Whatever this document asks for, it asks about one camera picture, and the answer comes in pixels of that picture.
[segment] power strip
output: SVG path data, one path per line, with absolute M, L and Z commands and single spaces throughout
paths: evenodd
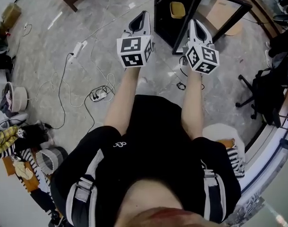
M 94 95 L 93 93 L 91 93 L 89 95 L 89 98 L 93 101 L 93 102 L 97 102 L 100 101 L 101 99 L 104 99 L 107 96 L 106 92 L 101 92 L 98 95 Z

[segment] yellow plaid cloth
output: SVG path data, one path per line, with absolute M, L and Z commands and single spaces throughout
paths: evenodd
M 12 126 L 3 132 L 0 132 L 0 153 L 4 152 L 17 140 L 17 126 Z

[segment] marble floor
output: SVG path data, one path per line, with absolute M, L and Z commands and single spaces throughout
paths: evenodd
M 61 129 L 53 132 L 56 145 L 71 152 L 93 121 L 84 105 L 70 105 L 69 92 L 71 104 L 76 106 L 83 102 L 93 88 L 105 85 L 106 80 L 96 66 L 105 76 L 112 73 L 115 76 L 115 88 L 118 88 L 124 69 L 118 61 L 116 39 L 142 10 L 150 13 L 153 28 L 153 0 L 80 0 L 75 3 L 77 13 L 62 0 L 19 0 L 17 4 L 22 9 L 22 15 L 11 31 L 10 54 L 15 54 L 19 38 L 25 33 L 26 23 L 32 24 L 32 30 L 21 38 L 12 81 L 28 91 L 31 98 L 27 108 L 30 123 L 41 120 L 53 127 L 62 124 L 63 111 L 58 99 L 58 86 L 65 59 L 77 42 L 87 41 L 77 59 L 67 65 L 64 80 L 70 89 L 63 83 L 60 91 L 66 120 Z M 62 14 L 51 26 L 60 12 Z M 249 14 L 246 18 L 254 20 Z M 221 66 L 212 75 L 203 77 L 203 96 L 205 125 L 220 122 L 233 126 L 247 144 L 261 126 L 261 119 L 250 118 L 253 113 L 250 105 L 235 108 L 235 102 L 244 101 L 250 96 L 249 90 L 237 77 L 242 74 L 251 81 L 258 70 L 267 67 L 264 42 L 268 39 L 259 25 L 244 19 L 242 23 L 240 34 L 222 37 L 216 43 Z M 152 35 L 155 66 L 143 68 L 140 75 L 147 77 L 157 95 L 182 105 L 184 92 L 176 84 L 180 81 L 185 84 L 186 77 L 180 71 L 179 56 L 173 56 L 171 48 L 154 31 Z M 52 75 L 56 88 L 53 90 L 50 83 L 45 83 L 36 95 L 39 87 L 49 81 Z M 94 128 L 102 125 L 109 104 L 104 101 L 93 103 L 87 99 L 86 105 L 95 120 Z

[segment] wooden table leg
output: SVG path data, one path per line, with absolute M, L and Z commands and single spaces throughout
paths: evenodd
M 67 3 L 71 9 L 73 9 L 73 11 L 76 13 L 78 11 L 78 9 L 75 7 L 74 4 L 71 4 L 71 3 Z

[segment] shoe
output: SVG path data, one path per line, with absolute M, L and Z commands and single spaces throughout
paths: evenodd
M 272 68 L 272 59 L 269 56 L 269 50 L 265 50 L 266 62 L 269 68 Z
M 270 42 L 269 42 L 269 41 L 265 42 L 265 45 L 266 45 L 266 47 L 267 47 L 268 49 L 271 49 L 271 46 L 270 46 Z

